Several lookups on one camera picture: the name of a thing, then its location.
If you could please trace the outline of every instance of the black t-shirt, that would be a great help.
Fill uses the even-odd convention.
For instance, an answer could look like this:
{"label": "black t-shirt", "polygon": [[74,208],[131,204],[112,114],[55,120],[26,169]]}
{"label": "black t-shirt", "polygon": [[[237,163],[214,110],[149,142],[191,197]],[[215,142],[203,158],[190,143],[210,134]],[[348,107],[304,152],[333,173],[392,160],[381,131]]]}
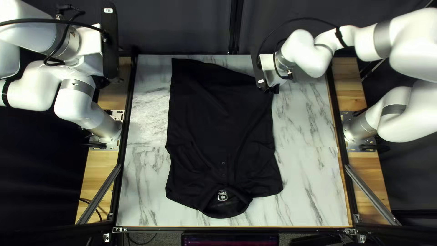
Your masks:
{"label": "black t-shirt", "polygon": [[172,59],[166,196],[213,218],[243,213],[282,191],[274,157],[273,95],[218,65]]}

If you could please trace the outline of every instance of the shirt label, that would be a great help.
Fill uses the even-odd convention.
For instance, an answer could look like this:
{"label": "shirt label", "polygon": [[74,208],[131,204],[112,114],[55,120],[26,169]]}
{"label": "shirt label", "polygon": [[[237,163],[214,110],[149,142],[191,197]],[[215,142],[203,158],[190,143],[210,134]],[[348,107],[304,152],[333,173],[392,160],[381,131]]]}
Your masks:
{"label": "shirt label", "polygon": [[228,192],[226,190],[219,190],[217,199],[219,201],[226,201],[228,199]]}

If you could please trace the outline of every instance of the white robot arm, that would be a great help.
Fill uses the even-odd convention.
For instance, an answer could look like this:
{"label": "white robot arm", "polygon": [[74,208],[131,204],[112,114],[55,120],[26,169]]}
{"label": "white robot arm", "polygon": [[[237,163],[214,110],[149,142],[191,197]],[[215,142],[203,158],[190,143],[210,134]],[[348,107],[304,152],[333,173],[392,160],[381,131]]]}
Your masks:
{"label": "white robot arm", "polygon": [[[437,9],[424,8],[364,28],[342,26],[315,39],[308,31],[296,30],[275,53],[275,61],[279,70],[289,73],[298,66],[309,76],[320,77],[334,52],[346,46],[354,46],[364,61],[390,57],[393,69],[420,80],[412,88],[394,88],[359,117],[347,121],[344,135],[355,143],[376,133],[388,141],[407,142],[437,131],[436,39]],[[260,56],[263,70],[273,69],[270,57]]]}
{"label": "white robot arm", "polygon": [[[51,19],[20,0],[0,1],[0,22],[23,18]],[[55,23],[0,26],[0,78],[18,72],[19,47],[47,55],[62,41],[64,28],[65,25]],[[70,27],[53,57],[63,60],[65,65],[49,67],[43,61],[35,61],[26,67],[21,79],[0,79],[0,106],[45,111],[55,100],[54,111],[58,117],[89,130],[102,143],[115,141],[121,133],[121,122],[92,101],[96,85],[91,76],[103,76],[100,32]]]}

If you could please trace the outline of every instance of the wooden table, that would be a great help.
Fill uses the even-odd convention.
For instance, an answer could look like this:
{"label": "wooden table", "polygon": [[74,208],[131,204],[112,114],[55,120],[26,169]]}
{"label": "wooden table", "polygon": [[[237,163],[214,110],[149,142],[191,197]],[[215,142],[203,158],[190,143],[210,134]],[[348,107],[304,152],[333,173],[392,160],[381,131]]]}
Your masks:
{"label": "wooden table", "polygon": [[[120,65],[121,78],[123,78],[125,82],[123,84],[111,84],[101,90],[98,104],[103,109],[125,108],[127,85],[129,81],[128,78],[130,74],[130,58],[120,58]],[[358,111],[364,109],[366,107],[366,101],[356,58],[334,58],[333,73],[340,110]],[[116,165],[117,156],[118,151],[89,152],[85,176],[83,178],[81,198],[92,199],[94,197],[113,167]],[[373,192],[375,192],[384,205],[386,205],[387,208],[390,208],[377,152],[352,152],[349,153],[348,156],[351,166],[355,169],[358,175],[367,183]],[[387,224],[387,221],[376,211],[364,193],[355,185],[354,189],[358,212],[363,219],[363,222]],[[97,208],[102,214],[103,219],[106,219],[110,209],[111,191],[112,186]],[[80,202],[78,205],[76,220],[79,219],[87,207],[87,204],[84,202]],[[349,206],[347,206],[347,209],[349,224],[351,225],[352,221]],[[97,221],[99,221],[99,217],[94,213],[89,220],[89,223]]]}
{"label": "wooden table", "polygon": [[[120,78],[124,79],[123,83],[110,84],[100,90],[98,105],[102,109],[124,110],[126,105],[126,97],[128,93],[129,76],[131,72],[131,58],[120,58]],[[80,197],[88,200],[93,199],[97,191],[102,186],[103,182],[111,173],[112,169],[117,164],[118,151],[94,151],[88,152],[87,165],[85,167],[85,175],[83,177],[82,191]],[[112,185],[106,192],[97,210],[100,212],[103,220],[109,213],[112,197]],[[82,213],[88,204],[80,201],[77,208],[76,221],[79,220]],[[100,221],[97,213],[88,223]]]}
{"label": "wooden table", "polygon": [[[333,59],[334,83],[340,111],[358,111],[367,107],[356,58]],[[390,209],[377,152],[349,152],[349,163],[383,204]],[[358,213],[364,223],[388,224],[367,196],[354,184]]]}

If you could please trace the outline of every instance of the white marble tabletop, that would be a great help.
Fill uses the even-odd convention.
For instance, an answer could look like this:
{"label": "white marble tabletop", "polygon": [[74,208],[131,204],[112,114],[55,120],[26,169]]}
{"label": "white marble tabletop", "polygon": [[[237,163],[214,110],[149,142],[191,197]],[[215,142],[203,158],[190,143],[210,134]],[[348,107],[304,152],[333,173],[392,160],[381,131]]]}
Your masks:
{"label": "white marble tabletop", "polygon": [[216,219],[166,198],[171,58],[215,63],[253,76],[249,55],[141,55],[117,216],[119,226],[346,226],[346,201],[324,77],[295,71],[272,104],[284,190],[254,198],[241,215]]}

